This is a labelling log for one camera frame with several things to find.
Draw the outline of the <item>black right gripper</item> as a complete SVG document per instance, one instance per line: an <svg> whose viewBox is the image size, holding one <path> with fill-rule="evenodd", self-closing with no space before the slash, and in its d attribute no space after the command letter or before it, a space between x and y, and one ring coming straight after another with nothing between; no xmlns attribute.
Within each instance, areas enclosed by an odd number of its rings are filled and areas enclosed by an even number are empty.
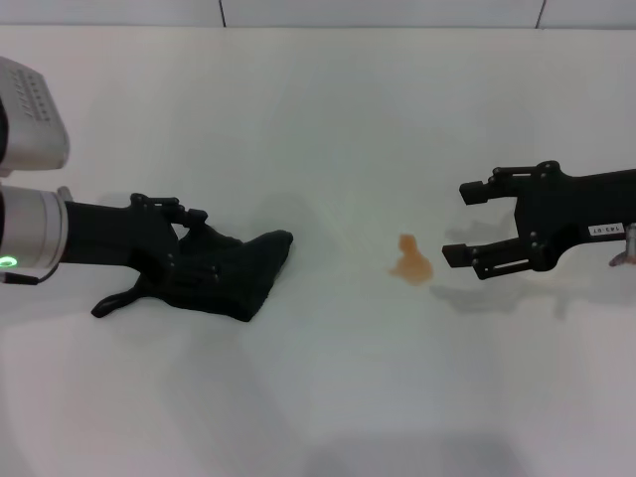
<svg viewBox="0 0 636 477"><path fill-rule="evenodd" d="M485 182L461 184L459 193L466 205L517 199L519 238L442 247L451 268L471 267L479 279L549 271L578 245L635 238L633 169L574 177L556 162L497 167Z"/></svg>

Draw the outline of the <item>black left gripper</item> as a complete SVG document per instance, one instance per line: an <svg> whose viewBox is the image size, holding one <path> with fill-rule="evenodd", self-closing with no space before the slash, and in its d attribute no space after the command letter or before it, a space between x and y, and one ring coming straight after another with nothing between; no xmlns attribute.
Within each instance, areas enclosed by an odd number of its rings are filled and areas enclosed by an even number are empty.
<svg viewBox="0 0 636 477"><path fill-rule="evenodd" d="M118 298L178 295L180 288L217 286L219 269L208 263L179 263L173 225L202 226L208 214L186 209L176 197L149 198L133 194L130 204L115 208L66 202L69 231L64 262L128 267L138 282Z"/></svg>

